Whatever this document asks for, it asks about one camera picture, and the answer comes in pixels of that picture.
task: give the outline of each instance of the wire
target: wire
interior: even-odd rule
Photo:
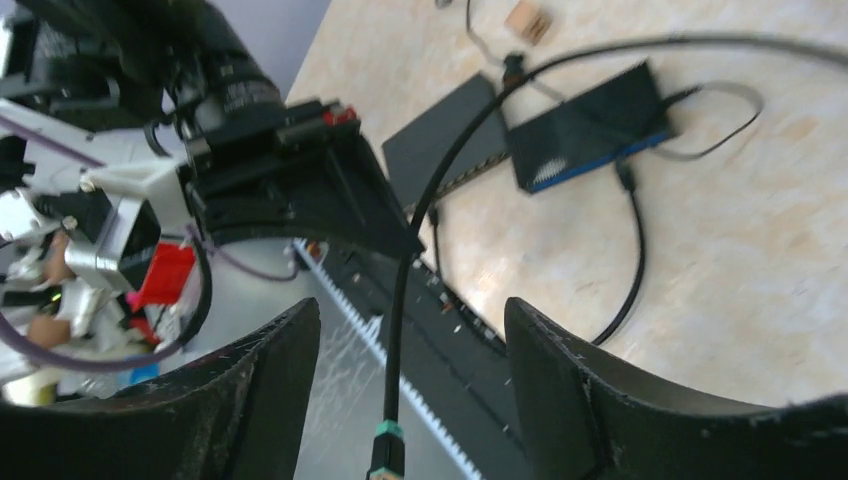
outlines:
[[[162,319],[165,318],[165,312],[167,311],[167,307],[161,307],[159,309],[159,315],[156,316],[156,321],[153,322],[153,325],[151,326],[154,332],[156,332],[156,329],[159,328],[159,324],[162,323]]]
[[[428,211],[428,215],[430,217],[430,225],[433,228],[433,257],[436,263],[435,274],[436,278],[439,279],[439,282],[444,289],[444,294],[447,297],[446,302],[451,305],[456,314],[465,323],[466,328],[468,328],[474,336],[476,336],[480,341],[483,342],[484,345],[489,347],[489,349],[498,355],[499,357],[506,358],[506,348],[503,347],[502,342],[493,342],[491,338],[486,336],[485,327],[481,327],[479,323],[475,323],[477,320],[474,316],[470,315],[468,311],[464,311],[459,308],[462,301],[456,295],[456,293],[451,290],[450,286],[445,281],[445,273],[442,268],[442,253],[439,241],[439,226],[441,224],[439,218],[439,207],[438,205],[433,205],[430,207]]]
[[[163,235],[162,238],[166,238],[166,239],[169,239],[169,240],[179,240],[179,241],[184,240],[183,237],[177,237],[177,236],[172,236],[172,235]],[[297,254],[295,253],[294,249],[292,249],[291,247],[286,247],[284,249],[284,252],[289,252],[290,257],[291,257],[289,262],[288,262],[289,268],[291,268],[291,273],[289,273],[288,275],[275,275],[275,274],[272,274],[272,273],[266,273],[266,272],[260,271],[258,269],[255,269],[255,268],[251,267],[250,265],[247,265],[246,263],[242,262],[241,260],[235,258],[231,254],[227,253],[224,249],[215,247],[215,245],[212,244],[211,242],[204,242],[203,248],[206,250],[206,253],[209,256],[214,257],[215,255],[220,255],[220,257],[223,258],[224,261],[226,261],[226,263],[230,264],[230,266],[235,268],[236,270],[238,270],[238,271],[240,271],[244,274],[250,275],[252,277],[256,277],[260,280],[264,280],[266,282],[275,282],[275,283],[291,282],[291,281],[295,280],[297,278],[298,274],[300,273],[300,267],[298,266],[298,263],[297,263]]]
[[[61,287],[49,287],[36,291],[6,291],[3,293],[3,308],[36,307],[46,305],[58,294],[61,295]]]
[[[471,43],[477,46],[477,49],[480,50],[480,53],[483,55],[483,58],[486,59],[486,62],[492,65],[493,67],[503,68],[504,60],[503,58],[497,57],[492,53],[492,50],[486,44],[486,41],[483,40],[477,32],[474,31],[474,28],[471,26],[471,0],[465,1],[465,35],[471,40]],[[537,92],[545,95],[546,97],[554,100],[556,102],[567,102],[568,97],[563,95],[562,93],[554,90],[548,85],[542,83],[540,80],[533,80],[530,82],[530,88],[533,88]]]
[[[605,328],[603,332],[592,340],[592,345],[595,345],[596,347],[600,347],[609,340],[610,337],[618,331],[621,324],[624,323],[624,320],[626,320],[630,315],[630,311],[633,310],[633,305],[636,303],[636,298],[639,295],[639,290],[642,287],[642,282],[645,278],[645,266],[647,265],[648,260],[645,225],[642,219],[642,211],[639,208],[639,198],[636,196],[636,180],[633,175],[632,167],[627,159],[619,159],[615,162],[615,171],[618,175],[619,181],[621,182],[621,186],[627,191],[627,194],[630,197],[630,206],[633,208],[633,220],[636,224],[636,237],[639,242],[639,261],[636,264],[636,274],[633,276],[633,283],[630,285],[630,291],[627,293],[624,303],[621,305],[621,308],[618,310],[618,313],[615,314],[615,317],[613,317],[609,325],[607,325],[607,328]]]
[[[194,256],[197,257],[197,265],[200,269],[200,297],[197,300],[197,306],[194,312],[185,324],[183,331],[177,337],[176,343],[186,345],[190,342],[206,323],[206,317],[209,316],[209,310],[212,308],[212,267],[209,265],[209,259],[205,255],[203,243],[197,235],[197,230],[193,226],[188,227],[189,234],[192,235],[191,245],[194,248]]]
[[[415,206],[415,212],[410,222],[410,229],[418,232],[427,215],[427,210],[433,202],[436,192],[441,185],[442,179],[447,173],[460,150],[468,143],[474,132],[480,125],[500,107],[519,88],[534,80],[538,75],[552,68],[588,59],[601,55],[617,52],[626,52],[638,49],[659,49],[670,47],[749,47],[762,50],[771,50],[796,56],[818,59],[823,62],[832,63],[848,70],[848,55],[826,46],[812,43],[784,39],[776,36],[756,35],[746,33],[695,33],[680,34],[671,37],[647,37],[635,40],[608,42],[601,45],[578,49],[559,57],[553,58],[535,69],[529,71],[524,77],[510,83],[489,104],[487,104],[458,135],[457,139],[445,153],[444,158],[436,167],[436,171],[430,178],[421,200]],[[401,338],[403,328],[403,311],[406,286],[409,282],[409,271],[412,266],[413,257],[401,258],[398,265],[398,273],[395,281],[391,317],[389,318],[389,338],[386,359],[385,392],[383,398],[383,416],[386,420],[397,421],[398,403],[400,401],[400,360],[401,360]]]
[[[156,120],[144,125],[144,140],[147,142],[147,146],[150,147],[150,150],[153,151],[157,157],[170,158],[171,153],[162,146],[162,143],[159,142],[159,138],[156,136],[156,129],[158,127],[159,122]]]
[[[765,110],[765,104],[766,104],[765,98],[755,88],[749,87],[747,85],[743,85],[741,83],[736,83],[736,82],[713,81],[713,82],[702,83],[700,85],[696,85],[694,87],[690,87],[690,88],[681,90],[679,92],[676,92],[676,93],[670,95],[668,98],[666,98],[663,101],[663,105],[657,111],[656,115],[659,116],[659,115],[664,114],[666,112],[666,110],[668,108],[670,108],[671,106],[673,106],[673,105],[675,105],[679,102],[682,102],[683,100],[686,100],[687,98],[689,98],[689,97],[691,97],[695,94],[698,94],[698,93],[701,93],[701,92],[710,92],[710,91],[726,93],[728,95],[732,95],[732,96],[741,98],[743,100],[746,100],[749,104],[751,104],[751,107],[753,108],[754,113],[741,126],[737,127],[733,131],[731,131],[728,135],[726,135],[724,138],[722,138],[718,142],[714,143],[712,146],[710,146],[710,147],[708,147],[704,150],[701,150],[699,152],[681,153],[681,152],[669,150],[667,148],[664,148],[662,146],[657,145],[657,146],[654,146],[654,147],[651,148],[651,151],[653,153],[655,153],[657,156],[659,156],[661,158],[665,158],[665,159],[668,159],[668,160],[684,161],[684,162],[699,160],[699,159],[704,158],[705,156],[709,155],[710,153],[716,151],[722,145],[724,145],[725,143],[727,143],[731,139],[733,139],[733,137],[735,137],[736,135],[739,135],[740,133],[745,131],[745,129],[750,127],[760,117],[760,115]],[[638,141],[641,140],[641,138],[635,136],[632,132],[624,131],[624,130],[620,129],[618,126],[610,124],[610,123],[598,118],[597,116],[593,115],[591,112],[586,111],[585,109],[580,109],[580,120],[589,123],[591,126],[596,127],[600,131],[601,134],[605,134],[605,135],[609,136],[610,138],[612,138],[614,140],[618,140],[618,141],[622,142],[624,145],[631,144],[631,143],[634,143],[634,142],[638,142]],[[647,123],[648,123],[648,125],[651,125],[651,124],[654,123],[654,120],[651,120]]]

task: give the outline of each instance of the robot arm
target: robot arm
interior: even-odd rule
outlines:
[[[215,7],[197,0],[19,4],[26,8],[10,22],[0,96],[81,131],[164,124],[183,140],[185,156],[171,159],[167,175],[127,167],[148,169],[169,190],[136,201],[180,203],[217,245],[284,236],[334,238],[395,258],[421,251],[356,112],[338,102],[285,105]],[[176,105],[168,113],[163,92]],[[86,141],[64,146],[79,152]],[[130,182],[119,177],[128,174],[88,175],[109,196],[123,192]],[[102,195],[74,193],[100,208]]]

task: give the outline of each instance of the purple cable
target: purple cable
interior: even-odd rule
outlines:
[[[231,266],[233,266],[236,270],[240,270],[240,271],[242,271],[242,272],[244,272],[248,275],[254,276],[254,277],[256,277],[260,280],[265,280],[265,281],[268,281],[268,282],[285,283],[285,282],[291,282],[292,280],[297,278],[298,268],[297,268],[297,262],[295,261],[294,253],[292,253],[292,258],[291,258],[291,261],[289,262],[289,264],[292,266],[292,272],[288,275],[279,275],[278,276],[278,275],[271,275],[270,273],[260,272],[259,270],[256,270],[253,267],[245,265],[244,263],[242,263],[241,261],[239,261],[238,259],[236,259],[232,255],[230,255],[229,253],[225,252],[223,249],[215,248],[215,247],[208,245],[208,244],[204,244],[204,248],[206,249],[206,252],[210,256],[220,255],[221,258],[223,258],[227,263],[229,263]]]
[[[53,150],[56,153],[65,155],[68,158],[76,160],[77,162],[87,166],[87,167],[102,167],[103,163],[95,160],[88,155],[78,152],[70,147],[62,145],[61,143],[53,140],[52,138],[46,137],[41,133],[27,128],[14,120],[6,118],[3,115],[0,115],[0,127],[5,128],[6,130],[12,132],[18,137],[23,138],[24,140],[33,142],[37,145],[41,145],[42,147]]]
[[[158,352],[124,360],[82,360],[58,354],[32,343],[28,338],[18,333],[2,313],[0,313],[0,340],[3,340],[3,343],[12,347],[16,352],[28,357],[35,364],[90,373],[115,373],[146,367],[159,363],[180,350],[180,344],[173,342]]]

